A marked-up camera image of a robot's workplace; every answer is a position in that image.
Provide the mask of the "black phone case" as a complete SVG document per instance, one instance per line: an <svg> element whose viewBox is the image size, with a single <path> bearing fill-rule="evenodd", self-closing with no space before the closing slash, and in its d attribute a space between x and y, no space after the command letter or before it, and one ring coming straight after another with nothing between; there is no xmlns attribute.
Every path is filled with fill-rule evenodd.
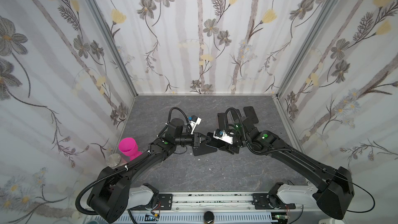
<svg viewBox="0 0 398 224"><path fill-rule="evenodd" d="M253 106L246 106L244 107L244 113L245 113L245 120L243 121L244 124L252 123L252 124L257 124L259 123L258 116L256 114L256 111Z"/></svg>
<svg viewBox="0 0 398 224"><path fill-rule="evenodd" d="M201 144L199 146L193 146L192 147L193 150L193 155L198 157L198 156L202 156L202 155L207 155L210 153L215 153L218 151L217 148L208 146L207 144Z"/></svg>

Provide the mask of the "light blue phone case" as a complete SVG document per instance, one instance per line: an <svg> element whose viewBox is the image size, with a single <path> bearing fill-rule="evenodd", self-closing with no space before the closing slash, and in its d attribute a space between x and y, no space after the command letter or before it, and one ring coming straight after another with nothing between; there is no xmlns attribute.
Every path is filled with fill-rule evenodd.
<svg viewBox="0 0 398 224"><path fill-rule="evenodd" d="M243 120L242 114L239 109L231 110L231 116L234 122L239 122L239 120Z"/></svg>

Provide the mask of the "blue-edged phone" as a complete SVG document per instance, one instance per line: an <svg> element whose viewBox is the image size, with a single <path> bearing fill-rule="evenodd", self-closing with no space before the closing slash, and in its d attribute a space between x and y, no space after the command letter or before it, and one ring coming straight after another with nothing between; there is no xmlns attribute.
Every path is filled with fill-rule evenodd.
<svg viewBox="0 0 398 224"><path fill-rule="evenodd" d="M208 136L208 138L205 142L205 144L207 146L210 146L210 147L213 147L216 149L220 149L220 148L224 147L226 144L224 141L214 138L214 134L212 132L208 132L207 136Z"/></svg>

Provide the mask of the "pink phone case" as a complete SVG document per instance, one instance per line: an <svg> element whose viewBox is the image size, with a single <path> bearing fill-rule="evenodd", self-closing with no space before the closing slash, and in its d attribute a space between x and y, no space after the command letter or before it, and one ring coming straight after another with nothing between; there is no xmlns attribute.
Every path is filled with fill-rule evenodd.
<svg viewBox="0 0 398 224"><path fill-rule="evenodd" d="M217 114L217 120L218 120L218 127L220 130L225 130L228 128L228 122L225 121L225 113L218 113Z"/></svg>

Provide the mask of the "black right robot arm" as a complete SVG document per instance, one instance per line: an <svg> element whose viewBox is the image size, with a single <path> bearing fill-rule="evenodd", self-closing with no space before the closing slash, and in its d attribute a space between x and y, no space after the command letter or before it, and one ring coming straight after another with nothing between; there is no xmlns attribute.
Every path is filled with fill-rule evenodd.
<svg viewBox="0 0 398 224"><path fill-rule="evenodd" d="M276 183L268 192L265 204L271 209L289 204L316 206L333 219L342 220L354 196L350 172L335 169L318 162L288 145L271 131L259 132L257 128L241 133L217 129L214 139L232 145L243 142L257 156L270 156L305 177L308 186L289 186Z"/></svg>

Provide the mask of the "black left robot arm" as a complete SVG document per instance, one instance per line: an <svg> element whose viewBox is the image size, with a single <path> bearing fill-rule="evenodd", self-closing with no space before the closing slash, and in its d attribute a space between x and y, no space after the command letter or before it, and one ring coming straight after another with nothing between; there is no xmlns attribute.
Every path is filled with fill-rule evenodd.
<svg viewBox="0 0 398 224"><path fill-rule="evenodd" d="M78 194L75 201L77 211L85 215L99 215L108 223L113 223L126 210L148 205L152 202L156 189L144 184L139 191L146 191L150 196L146 200L139 200L133 195L131 184L153 166L170 157L178 146L200 148L210 140L208 135L195 132L190 122L172 119L149 144L146 152L123 166L101 170L97 180Z"/></svg>

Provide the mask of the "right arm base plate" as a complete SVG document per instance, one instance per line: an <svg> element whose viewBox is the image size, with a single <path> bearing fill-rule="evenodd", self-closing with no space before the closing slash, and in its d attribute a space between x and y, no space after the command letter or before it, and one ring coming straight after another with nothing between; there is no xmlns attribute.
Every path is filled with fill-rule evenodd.
<svg viewBox="0 0 398 224"><path fill-rule="evenodd" d="M255 206L256 210L288 210L296 209L295 204L287 204L281 201L281 199L276 195L269 195L266 193L252 194L252 204Z"/></svg>

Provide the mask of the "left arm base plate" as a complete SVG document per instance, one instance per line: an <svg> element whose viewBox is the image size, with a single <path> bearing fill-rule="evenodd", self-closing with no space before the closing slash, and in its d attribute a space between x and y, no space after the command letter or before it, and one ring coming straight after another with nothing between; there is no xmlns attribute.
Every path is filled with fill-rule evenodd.
<svg viewBox="0 0 398 224"><path fill-rule="evenodd" d="M170 211L173 204L172 194L154 195L150 202L150 210Z"/></svg>

